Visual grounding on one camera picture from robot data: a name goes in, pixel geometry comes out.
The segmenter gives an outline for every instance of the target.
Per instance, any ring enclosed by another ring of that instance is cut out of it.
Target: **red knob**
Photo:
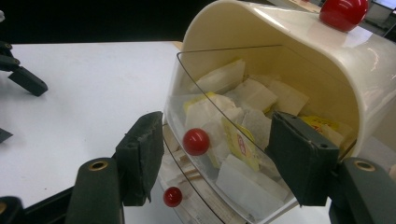
[[[319,18],[337,30],[348,32],[364,19],[367,9],[367,0],[327,0]]]
[[[192,156],[205,154],[209,146],[209,135],[202,129],[190,129],[184,134],[183,147]]]
[[[181,203],[183,195],[177,187],[171,187],[163,193],[163,202],[169,207],[176,207]]]

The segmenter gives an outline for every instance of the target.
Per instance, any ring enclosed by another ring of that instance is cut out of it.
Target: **plastic container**
[[[346,34],[318,14],[215,2],[191,23],[177,55],[165,142],[183,148],[186,131],[205,130],[209,151],[186,155],[194,169],[245,221],[269,222],[297,204],[262,153],[271,112],[304,117],[342,149],[340,158],[359,155],[395,101],[394,58],[394,44],[360,27]]]

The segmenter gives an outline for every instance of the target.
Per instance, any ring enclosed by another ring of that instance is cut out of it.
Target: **white tissue packet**
[[[254,172],[233,155],[221,165],[216,185],[257,219],[273,214],[284,205],[288,196],[288,192],[274,180]]]
[[[271,120],[260,110],[247,110],[241,124],[254,137],[254,143],[261,149],[268,146],[271,132]]]
[[[234,89],[242,82],[245,73],[245,62],[240,59],[233,63],[228,63],[216,70],[209,72],[196,81],[196,84],[203,92],[213,91],[223,94]],[[190,88],[191,92],[198,92],[198,87],[194,84]]]
[[[237,105],[244,109],[257,109],[267,112],[276,102],[277,96],[260,82],[248,78],[234,90],[226,93]]]
[[[280,81],[272,81],[268,89],[278,97],[275,109],[294,116],[300,113],[309,100],[309,97],[300,91]]]
[[[230,98],[213,92],[189,100],[183,107],[186,112],[186,130],[202,128],[212,121],[220,123],[223,114],[232,121],[243,116],[242,108],[236,107]]]

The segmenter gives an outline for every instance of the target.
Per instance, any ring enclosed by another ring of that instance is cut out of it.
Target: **cream plastic housing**
[[[259,54],[256,60],[277,60],[271,68],[255,62],[258,65],[249,73],[258,69],[267,76],[281,77],[309,96],[312,110],[351,126],[357,138],[351,155],[358,155],[395,101],[396,46],[360,27],[349,33],[334,30],[315,13],[224,0],[195,17],[182,51],[258,46],[278,50]],[[218,55],[205,66],[190,66],[189,74],[197,79],[223,61]],[[173,94],[179,85],[174,84]]]

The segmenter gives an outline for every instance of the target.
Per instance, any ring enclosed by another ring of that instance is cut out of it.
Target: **yellow packet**
[[[221,118],[221,123],[231,152],[251,169],[259,171],[259,159],[256,146],[253,144],[254,138],[250,131],[240,125],[237,125],[238,128],[236,128],[226,118]]]
[[[317,116],[306,116],[301,117],[301,119],[319,133],[323,133],[323,131],[321,130],[322,125],[327,125],[335,131],[337,131],[339,127],[339,124],[337,122],[330,119],[323,119]]]

